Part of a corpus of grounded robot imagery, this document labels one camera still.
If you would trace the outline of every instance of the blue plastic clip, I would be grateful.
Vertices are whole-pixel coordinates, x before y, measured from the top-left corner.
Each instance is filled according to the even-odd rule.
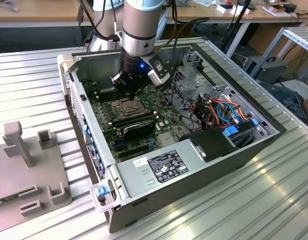
[[[229,126],[227,128],[225,128],[224,133],[226,134],[226,136],[231,136],[233,134],[238,133],[238,129],[235,126]]]
[[[253,123],[255,126],[257,126],[257,125],[259,124],[258,120],[255,119],[255,118],[252,119],[252,123]]]
[[[110,189],[109,189],[109,186],[100,186],[98,189],[97,189],[97,197],[100,198],[102,196],[105,196],[107,194],[110,193]]]

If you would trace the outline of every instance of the aluminum table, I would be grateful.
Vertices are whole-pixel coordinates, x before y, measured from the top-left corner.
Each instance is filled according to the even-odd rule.
[[[126,229],[108,233],[105,216],[94,210],[89,195],[91,181],[56,65],[58,54],[85,49],[0,54],[0,135],[3,123],[14,120],[24,127],[24,137],[46,128],[56,132],[73,197],[66,207],[0,232],[0,239],[308,239],[308,127],[212,43],[194,41],[288,132],[243,168]],[[217,75],[210,77],[221,82]]]

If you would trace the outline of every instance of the power supply label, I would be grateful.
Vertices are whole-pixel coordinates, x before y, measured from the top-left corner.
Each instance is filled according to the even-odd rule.
[[[148,163],[161,184],[188,172],[176,150],[151,158]]]

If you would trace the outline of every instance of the metal shelf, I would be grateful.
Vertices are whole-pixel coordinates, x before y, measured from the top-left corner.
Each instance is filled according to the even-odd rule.
[[[258,73],[259,69],[261,68],[265,60],[268,58],[271,51],[276,47],[276,45],[279,43],[283,36],[289,38],[291,41],[308,51],[308,27],[283,27],[276,35],[272,43],[269,45],[258,64],[250,73],[251,77],[254,78],[256,76],[256,73]],[[287,50],[289,44],[287,44],[286,46],[287,47],[284,47],[282,49],[281,53]]]

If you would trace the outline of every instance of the black cable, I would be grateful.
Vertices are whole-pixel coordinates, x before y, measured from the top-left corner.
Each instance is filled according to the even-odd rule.
[[[105,5],[106,5],[106,0],[103,0],[103,11],[102,11],[102,17],[100,18],[100,20],[96,23],[95,27],[98,27],[98,25],[103,21],[104,16],[105,16]]]
[[[188,22],[186,22],[178,31],[177,33],[177,36],[175,38],[175,41],[174,41],[174,45],[173,45],[173,52],[172,52],[172,57],[171,57],[171,64],[173,64],[173,61],[174,61],[174,56],[175,56],[175,51],[176,51],[176,45],[177,45],[177,41],[178,41],[178,38],[179,38],[179,34],[180,32],[186,27],[188,26],[189,24],[192,24],[192,23],[195,23],[195,22],[198,22],[198,21],[208,21],[209,18],[208,17],[199,17],[199,18],[196,18],[196,19],[193,19],[193,20],[190,20]]]
[[[304,59],[305,53],[306,53],[306,50],[304,49],[302,59],[300,60],[300,63],[298,64],[298,66],[294,69],[293,73],[296,73],[300,69],[300,67],[303,65],[303,63],[307,60],[308,54],[307,54],[306,58]]]
[[[80,24],[78,25],[78,30],[76,32],[77,32],[77,45],[80,47],[80,44],[79,44]]]
[[[234,32],[236,31],[237,27],[239,26],[239,22],[240,20],[243,18],[243,15],[245,14],[245,11],[248,7],[248,5],[250,4],[251,0],[246,0],[245,1],[245,4],[243,6],[243,9],[241,10],[238,18],[236,19],[236,22],[234,24],[234,26],[232,27],[232,29],[229,31],[229,34],[225,36],[224,38],[224,44],[222,44],[222,47],[221,47],[221,51],[224,51],[226,49],[226,46],[230,40],[230,38],[232,37],[232,35],[234,34]]]
[[[236,16],[236,12],[237,12],[237,8],[238,8],[238,3],[239,3],[239,0],[237,0],[237,5],[236,5],[235,14],[234,14],[234,16],[233,16],[233,19],[232,19],[231,23],[229,24],[229,27],[228,27],[228,29],[227,29],[227,31],[226,31],[226,33],[225,33],[225,36],[228,34],[228,32],[229,32],[229,30],[231,29],[232,24],[233,24],[233,22],[234,22],[234,19],[235,19],[235,16]]]
[[[114,21],[117,22],[117,20],[116,20],[116,12],[115,12],[115,8],[114,8],[113,0],[110,0],[110,4],[112,5],[112,9],[113,9],[113,12],[114,12]]]
[[[176,29],[177,29],[177,6],[176,6],[176,1],[175,0],[171,0],[171,3],[172,3],[172,16],[173,16],[173,19],[175,19],[174,20],[175,23],[174,23],[173,33],[170,36],[170,39],[168,40],[168,42],[166,42],[165,44],[162,44],[160,46],[157,46],[155,48],[156,51],[161,49],[161,48],[164,48],[164,47],[168,46],[168,44],[173,40],[174,35],[176,33]]]
[[[103,39],[103,40],[105,40],[105,41],[110,41],[110,42],[115,42],[115,41],[117,42],[117,41],[119,41],[119,37],[118,37],[118,36],[116,36],[116,37],[115,37],[115,36],[112,36],[112,38],[110,38],[109,36],[104,36],[104,35],[102,35],[102,34],[97,30],[97,28],[96,28],[96,26],[95,26],[95,24],[94,24],[94,22],[93,22],[93,19],[91,18],[91,16],[90,16],[90,14],[89,14],[89,12],[88,12],[88,10],[87,10],[85,4],[83,3],[83,1],[82,1],[82,0],[79,0],[79,3],[80,3],[80,5],[83,7],[83,10],[84,10],[85,14],[87,15],[88,20],[90,21],[90,24],[92,25],[93,30],[94,30],[94,32],[95,32],[95,34],[96,34],[96,36],[97,36],[98,38]]]
[[[72,26],[72,31],[73,31],[73,35],[74,35],[74,41],[75,41],[76,46],[79,47],[79,45],[78,45],[78,43],[77,43],[77,41],[76,41],[76,32],[75,32],[74,29],[75,29],[75,28]]]
[[[297,44],[294,44],[293,47],[292,47],[291,49],[288,50],[288,52],[285,54],[285,56],[283,57],[282,60],[284,60],[285,57],[290,53],[290,51],[293,50],[296,46],[297,46]]]

